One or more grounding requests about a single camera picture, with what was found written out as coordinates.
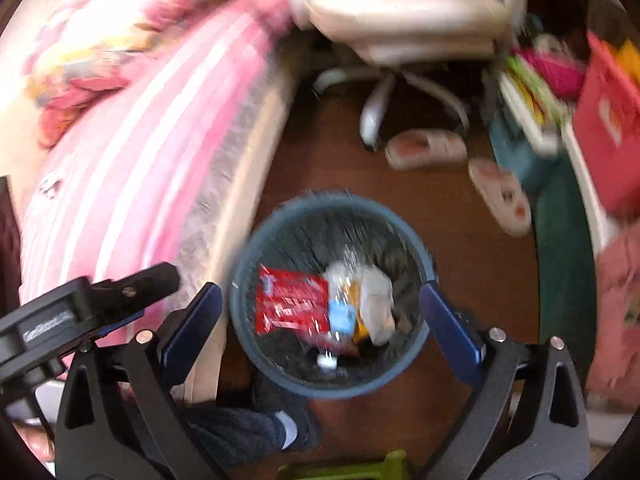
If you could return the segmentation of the red snack wrapper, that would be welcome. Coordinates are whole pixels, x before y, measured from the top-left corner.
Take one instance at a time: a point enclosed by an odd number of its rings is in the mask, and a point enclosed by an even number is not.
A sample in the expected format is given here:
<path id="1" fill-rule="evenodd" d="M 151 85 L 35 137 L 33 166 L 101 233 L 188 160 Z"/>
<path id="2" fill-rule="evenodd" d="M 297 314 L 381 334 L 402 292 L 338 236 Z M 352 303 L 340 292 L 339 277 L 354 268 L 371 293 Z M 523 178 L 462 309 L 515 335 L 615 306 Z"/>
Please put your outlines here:
<path id="1" fill-rule="evenodd" d="M 318 274 L 260 266 L 256 287 L 256 333 L 292 330 L 306 335 L 327 333 L 329 284 Z"/>

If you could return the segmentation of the clear plastic zip bag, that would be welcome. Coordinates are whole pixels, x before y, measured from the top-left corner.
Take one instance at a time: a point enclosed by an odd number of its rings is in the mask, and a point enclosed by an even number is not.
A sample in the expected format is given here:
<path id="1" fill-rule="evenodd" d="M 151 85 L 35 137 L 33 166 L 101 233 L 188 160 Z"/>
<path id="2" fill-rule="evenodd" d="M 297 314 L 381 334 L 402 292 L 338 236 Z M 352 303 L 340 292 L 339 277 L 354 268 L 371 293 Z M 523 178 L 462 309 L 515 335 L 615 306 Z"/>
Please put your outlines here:
<path id="1" fill-rule="evenodd" d="M 356 356 L 359 347 L 383 347 L 396 333 L 393 284 L 377 266 L 356 259 L 331 263 L 323 272 L 329 284 L 330 329 L 319 337 L 324 353 Z"/>

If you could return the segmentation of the blue round trash bin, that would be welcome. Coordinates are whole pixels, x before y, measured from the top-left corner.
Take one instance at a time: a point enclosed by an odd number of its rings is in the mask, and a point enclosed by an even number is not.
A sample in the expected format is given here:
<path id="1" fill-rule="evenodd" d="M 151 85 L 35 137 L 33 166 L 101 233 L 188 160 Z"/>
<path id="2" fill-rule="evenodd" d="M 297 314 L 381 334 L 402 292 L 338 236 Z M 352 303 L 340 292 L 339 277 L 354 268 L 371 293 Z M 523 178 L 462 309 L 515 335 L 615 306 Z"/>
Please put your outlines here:
<path id="1" fill-rule="evenodd" d="M 419 292 L 435 276 L 422 238 L 346 192 L 297 196 L 250 238 L 230 314 L 265 376 L 301 396 L 348 399 L 401 374 L 430 333 Z"/>

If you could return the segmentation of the pink striped bed mattress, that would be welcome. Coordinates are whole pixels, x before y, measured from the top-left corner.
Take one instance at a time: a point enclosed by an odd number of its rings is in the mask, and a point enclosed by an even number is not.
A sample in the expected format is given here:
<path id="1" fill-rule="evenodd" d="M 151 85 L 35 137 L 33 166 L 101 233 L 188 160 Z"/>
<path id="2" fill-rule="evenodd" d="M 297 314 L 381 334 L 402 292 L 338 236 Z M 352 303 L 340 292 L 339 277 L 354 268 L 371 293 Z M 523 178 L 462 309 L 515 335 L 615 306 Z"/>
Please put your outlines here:
<path id="1" fill-rule="evenodd" d="M 24 215 L 23 302 L 176 266 L 178 292 L 107 337 L 119 344 L 227 278 L 292 102 L 291 27 L 288 0 L 230 0 L 67 131 Z"/>

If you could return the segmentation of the right pink slipper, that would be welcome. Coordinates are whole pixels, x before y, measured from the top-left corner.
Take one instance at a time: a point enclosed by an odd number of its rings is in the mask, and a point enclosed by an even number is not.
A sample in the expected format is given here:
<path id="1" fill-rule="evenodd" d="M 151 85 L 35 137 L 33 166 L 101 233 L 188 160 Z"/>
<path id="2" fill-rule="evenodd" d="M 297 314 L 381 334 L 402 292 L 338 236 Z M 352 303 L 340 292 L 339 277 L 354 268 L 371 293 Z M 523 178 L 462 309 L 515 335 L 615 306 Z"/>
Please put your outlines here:
<path id="1" fill-rule="evenodd" d="M 532 211 L 518 177 L 486 158 L 470 159 L 468 173 L 498 225 L 513 237 L 527 235 L 532 228 Z"/>

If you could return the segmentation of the pink slipper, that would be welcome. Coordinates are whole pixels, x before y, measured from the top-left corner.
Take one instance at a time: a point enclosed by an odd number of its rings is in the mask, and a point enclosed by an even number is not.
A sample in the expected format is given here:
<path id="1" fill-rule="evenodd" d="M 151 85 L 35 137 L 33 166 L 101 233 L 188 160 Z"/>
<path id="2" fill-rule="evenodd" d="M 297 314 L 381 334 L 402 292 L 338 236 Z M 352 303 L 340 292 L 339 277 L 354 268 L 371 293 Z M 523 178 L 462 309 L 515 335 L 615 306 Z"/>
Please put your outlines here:
<path id="1" fill-rule="evenodd" d="M 468 159 L 461 136 L 442 129 L 411 129 L 389 140 L 385 158 L 393 170 L 457 165 Z"/>
<path id="2" fill-rule="evenodd" d="M 498 225 L 513 237 L 527 235 L 532 228 L 532 211 L 518 177 L 486 158 L 470 159 L 468 173 Z"/>

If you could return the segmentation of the red paper bag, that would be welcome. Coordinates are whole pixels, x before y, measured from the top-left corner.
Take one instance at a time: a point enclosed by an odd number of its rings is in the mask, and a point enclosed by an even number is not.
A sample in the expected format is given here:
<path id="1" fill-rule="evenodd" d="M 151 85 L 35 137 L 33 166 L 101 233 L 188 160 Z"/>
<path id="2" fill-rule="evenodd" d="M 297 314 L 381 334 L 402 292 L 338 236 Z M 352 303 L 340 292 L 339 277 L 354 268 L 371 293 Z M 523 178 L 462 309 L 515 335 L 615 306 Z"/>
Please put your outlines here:
<path id="1" fill-rule="evenodd" d="M 599 200 L 608 214 L 639 213 L 639 85 L 613 46 L 594 32 L 573 130 Z"/>

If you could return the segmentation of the left pink slipper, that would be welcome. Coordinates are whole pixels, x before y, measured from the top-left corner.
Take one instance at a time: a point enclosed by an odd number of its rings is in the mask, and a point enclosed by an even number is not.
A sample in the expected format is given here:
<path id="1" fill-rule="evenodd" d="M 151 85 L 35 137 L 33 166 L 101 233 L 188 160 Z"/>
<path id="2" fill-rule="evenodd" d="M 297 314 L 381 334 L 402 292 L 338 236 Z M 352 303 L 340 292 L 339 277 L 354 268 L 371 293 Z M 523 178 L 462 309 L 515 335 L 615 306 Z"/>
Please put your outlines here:
<path id="1" fill-rule="evenodd" d="M 389 140 L 385 158 L 393 170 L 457 165 L 468 159 L 461 136 L 442 129 L 411 129 Z"/>

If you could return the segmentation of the pink yellow folded quilt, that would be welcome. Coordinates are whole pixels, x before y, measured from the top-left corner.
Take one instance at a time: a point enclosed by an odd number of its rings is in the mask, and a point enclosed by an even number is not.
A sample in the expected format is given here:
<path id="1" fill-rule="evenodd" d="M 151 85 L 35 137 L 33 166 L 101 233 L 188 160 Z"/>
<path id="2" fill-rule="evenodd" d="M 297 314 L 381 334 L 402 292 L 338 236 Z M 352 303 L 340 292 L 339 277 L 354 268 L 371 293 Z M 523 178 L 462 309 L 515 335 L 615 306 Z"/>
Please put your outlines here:
<path id="1" fill-rule="evenodd" d="M 291 23 L 288 0 L 64 0 L 24 64 L 40 148 L 58 144 L 89 107 L 139 79 L 202 18 L 232 6 L 265 18 L 275 30 Z"/>

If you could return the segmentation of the white office chair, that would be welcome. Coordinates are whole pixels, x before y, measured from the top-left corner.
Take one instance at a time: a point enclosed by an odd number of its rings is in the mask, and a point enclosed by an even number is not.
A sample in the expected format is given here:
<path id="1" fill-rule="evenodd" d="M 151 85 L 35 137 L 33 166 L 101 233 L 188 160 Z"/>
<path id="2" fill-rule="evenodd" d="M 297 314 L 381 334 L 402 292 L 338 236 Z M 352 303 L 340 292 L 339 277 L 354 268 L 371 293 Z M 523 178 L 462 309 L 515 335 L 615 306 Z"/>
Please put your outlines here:
<path id="1" fill-rule="evenodd" d="M 405 79 L 456 113 L 460 132 L 471 127 L 469 107 L 413 66 L 476 58 L 498 61 L 514 33 L 518 0 L 290 0 L 294 22 L 351 48 L 360 64 L 332 67 L 314 81 L 314 92 L 354 80 L 376 86 L 364 104 L 359 135 L 376 150 L 397 79 Z"/>

